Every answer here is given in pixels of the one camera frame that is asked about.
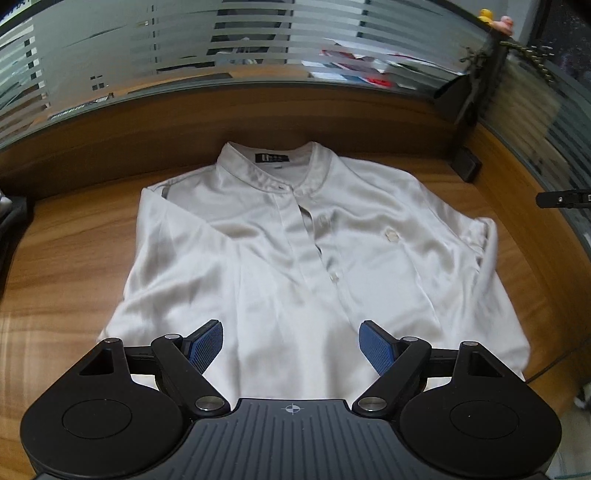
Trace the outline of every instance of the pink toy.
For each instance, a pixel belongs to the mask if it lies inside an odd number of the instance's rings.
[[[513,35],[513,19],[511,17],[501,17],[500,21],[492,21],[490,26],[506,35]]]

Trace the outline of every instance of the white satin shirt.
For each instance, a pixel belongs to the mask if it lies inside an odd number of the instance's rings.
[[[365,319],[434,348],[476,340],[520,374],[529,345],[496,250],[492,220],[404,171],[313,142],[226,144],[215,165],[142,191],[135,262],[99,339],[149,345],[218,319],[223,348],[205,377],[232,404],[352,403],[377,378],[359,350]]]

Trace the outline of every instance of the frosted glass partition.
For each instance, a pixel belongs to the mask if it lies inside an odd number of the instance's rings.
[[[0,148],[72,115],[177,89],[309,82],[430,96],[487,39],[444,0],[63,0],[7,25]]]
[[[550,62],[549,87],[508,57],[482,121],[548,191],[591,189],[591,92]],[[591,210],[564,209],[591,255]]]

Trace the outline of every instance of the wood grain surface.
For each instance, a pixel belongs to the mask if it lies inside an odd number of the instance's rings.
[[[232,86],[128,100],[0,152],[6,194],[42,199],[104,181],[206,164],[227,140],[288,150],[442,155],[453,124],[426,99],[338,86]]]
[[[548,357],[575,348],[591,335],[587,253],[560,210],[538,208],[535,196],[544,189],[497,137],[478,125],[466,145],[482,162],[474,185],[511,231],[554,312],[551,325],[538,333],[540,345]],[[575,384],[588,382],[591,344],[548,375],[558,375],[559,370]]]
[[[562,335],[562,324],[498,212],[478,189],[464,184],[444,161],[435,158],[355,155],[410,171],[457,210],[497,220],[498,272],[532,345],[526,374],[550,362],[563,346],[554,341]],[[215,155],[207,159],[214,160]],[[19,441],[20,419],[95,344],[120,300],[134,259],[141,188],[179,172],[133,177],[38,203],[0,304],[1,479],[32,477]],[[576,384],[561,365],[534,387],[562,412],[571,403]]]

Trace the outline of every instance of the yellow toy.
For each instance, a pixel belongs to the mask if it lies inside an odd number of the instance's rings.
[[[484,23],[490,24],[492,22],[492,12],[486,8],[483,8],[480,11],[480,16],[478,16],[478,20],[482,20]]]

